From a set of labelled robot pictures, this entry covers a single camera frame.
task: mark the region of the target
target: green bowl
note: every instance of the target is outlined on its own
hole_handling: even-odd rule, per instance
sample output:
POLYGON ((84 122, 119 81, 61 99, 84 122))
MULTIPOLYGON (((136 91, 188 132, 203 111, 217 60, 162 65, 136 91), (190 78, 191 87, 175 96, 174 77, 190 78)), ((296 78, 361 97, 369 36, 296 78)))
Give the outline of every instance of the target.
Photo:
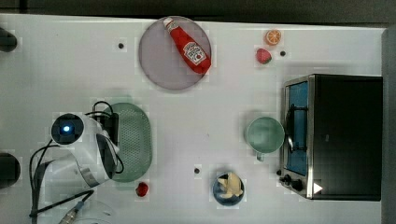
POLYGON ((283 145, 285 131, 276 119, 262 117, 247 126, 245 140, 256 151, 257 160, 263 161, 265 153, 274 152, 283 145))

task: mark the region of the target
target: toaster oven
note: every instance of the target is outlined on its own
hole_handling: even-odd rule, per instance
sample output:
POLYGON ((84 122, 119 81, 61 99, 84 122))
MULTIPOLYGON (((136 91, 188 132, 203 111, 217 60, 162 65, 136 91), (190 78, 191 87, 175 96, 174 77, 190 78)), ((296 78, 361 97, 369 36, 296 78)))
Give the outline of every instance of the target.
POLYGON ((284 93, 282 185, 313 200, 379 201, 382 77, 314 74, 284 93))

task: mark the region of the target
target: orange slice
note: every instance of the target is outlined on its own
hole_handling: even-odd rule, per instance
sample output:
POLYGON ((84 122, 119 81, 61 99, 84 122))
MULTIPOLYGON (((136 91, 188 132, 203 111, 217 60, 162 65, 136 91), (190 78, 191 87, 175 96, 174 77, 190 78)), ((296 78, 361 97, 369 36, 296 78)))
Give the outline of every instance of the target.
POLYGON ((281 37, 281 33, 278 30, 270 30, 267 32, 267 34, 265 35, 265 43, 267 43, 268 45, 277 45, 280 41, 280 37, 281 37))

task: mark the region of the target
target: strawberry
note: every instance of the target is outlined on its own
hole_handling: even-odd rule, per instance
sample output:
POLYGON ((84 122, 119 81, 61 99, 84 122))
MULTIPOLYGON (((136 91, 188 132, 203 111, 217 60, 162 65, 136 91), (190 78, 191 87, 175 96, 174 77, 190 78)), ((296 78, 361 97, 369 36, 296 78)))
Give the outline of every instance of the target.
POLYGON ((262 64, 269 63, 272 60, 271 53, 266 49, 258 49, 256 52, 256 59, 262 64))
POLYGON ((144 197, 149 191, 149 186, 145 182, 140 182, 136 188, 136 194, 139 197, 144 197))

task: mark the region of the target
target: oven door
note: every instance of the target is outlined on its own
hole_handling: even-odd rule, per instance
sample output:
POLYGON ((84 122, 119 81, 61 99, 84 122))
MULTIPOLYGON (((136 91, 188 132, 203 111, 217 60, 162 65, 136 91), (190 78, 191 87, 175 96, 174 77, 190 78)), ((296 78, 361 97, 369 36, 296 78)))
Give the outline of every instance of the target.
POLYGON ((312 198, 312 183, 309 181, 310 123, 313 111, 309 105, 310 89, 314 77, 303 77, 285 84, 283 105, 286 141, 282 147, 282 185, 294 192, 312 198))

